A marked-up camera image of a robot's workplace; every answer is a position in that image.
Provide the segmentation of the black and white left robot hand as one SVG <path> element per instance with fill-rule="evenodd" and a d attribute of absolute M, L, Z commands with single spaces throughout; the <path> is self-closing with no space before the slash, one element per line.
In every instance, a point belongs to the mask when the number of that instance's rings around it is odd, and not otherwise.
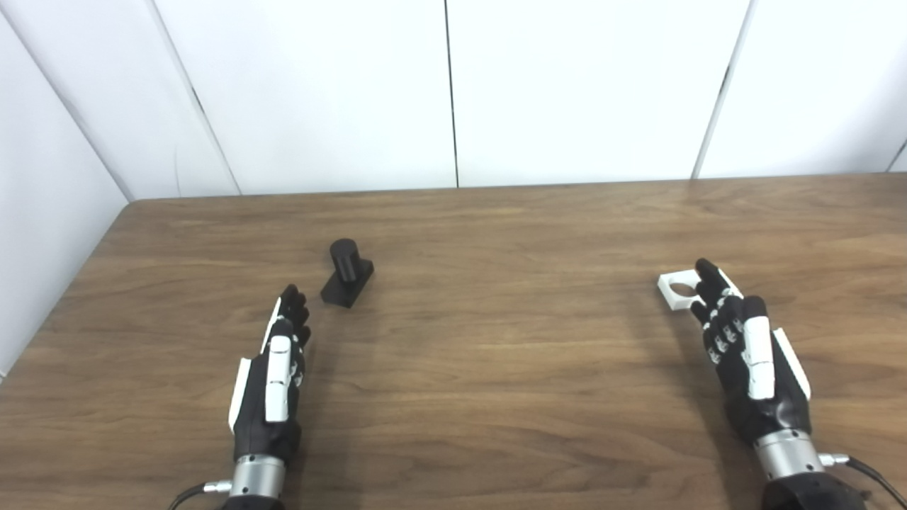
<path fill-rule="evenodd" d="M 258 356 L 240 359 L 229 410 L 235 460 L 267 455 L 289 464 L 297 455 L 308 317 L 307 298 L 289 284 L 276 300 Z"/>

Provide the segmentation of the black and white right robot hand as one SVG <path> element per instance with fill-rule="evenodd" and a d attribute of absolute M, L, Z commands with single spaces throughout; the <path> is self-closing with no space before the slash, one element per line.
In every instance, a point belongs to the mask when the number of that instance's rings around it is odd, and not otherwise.
<path fill-rule="evenodd" d="M 757 295 L 744 295 L 719 266 L 697 259 L 700 300 L 690 307 L 723 390 L 723 410 L 739 439 L 782 430 L 812 432 L 810 387 L 791 346 L 778 339 Z"/>

